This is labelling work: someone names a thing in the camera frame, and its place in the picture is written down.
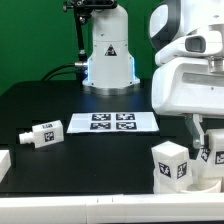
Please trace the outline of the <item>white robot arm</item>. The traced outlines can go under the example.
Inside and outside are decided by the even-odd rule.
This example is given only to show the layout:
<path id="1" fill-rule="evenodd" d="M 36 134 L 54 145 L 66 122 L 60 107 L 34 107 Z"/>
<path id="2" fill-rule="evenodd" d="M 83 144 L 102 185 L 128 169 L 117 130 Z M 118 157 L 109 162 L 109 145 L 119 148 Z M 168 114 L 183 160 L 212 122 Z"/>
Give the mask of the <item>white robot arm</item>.
<path id="1" fill-rule="evenodd" d="M 93 53 L 84 88 L 112 95 L 134 87 L 133 60 L 114 10 L 93 14 Z M 164 0 L 151 14 L 157 50 L 151 103 L 159 115 L 183 116 L 196 148 L 206 144 L 203 118 L 224 118 L 224 0 Z"/>

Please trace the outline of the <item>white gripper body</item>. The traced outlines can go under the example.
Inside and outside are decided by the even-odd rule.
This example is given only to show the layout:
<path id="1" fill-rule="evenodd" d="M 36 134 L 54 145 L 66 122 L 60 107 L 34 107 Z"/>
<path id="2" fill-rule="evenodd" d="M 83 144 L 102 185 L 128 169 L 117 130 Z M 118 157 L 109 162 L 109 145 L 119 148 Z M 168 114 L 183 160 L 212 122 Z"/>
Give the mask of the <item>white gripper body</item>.
<path id="1" fill-rule="evenodd" d="M 210 73 L 206 59 L 178 57 L 152 79 L 152 107 L 159 115 L 224 116 L 224 74 Z"/>

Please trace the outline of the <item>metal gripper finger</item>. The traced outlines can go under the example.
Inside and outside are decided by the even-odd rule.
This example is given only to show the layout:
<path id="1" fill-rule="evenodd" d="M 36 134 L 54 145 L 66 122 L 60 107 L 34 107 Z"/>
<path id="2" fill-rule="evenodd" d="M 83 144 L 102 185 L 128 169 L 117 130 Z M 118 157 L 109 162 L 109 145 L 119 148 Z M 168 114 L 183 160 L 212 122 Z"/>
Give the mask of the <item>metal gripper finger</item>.
<path id="1" fill-rule="evenodd" d="M 193 147 L 201 149 L 204 147 L 204 131 L 201 127 L 203 119 L 199 114 L 187 114 L 185 116 L 185 124 L 192 135 Z"/>

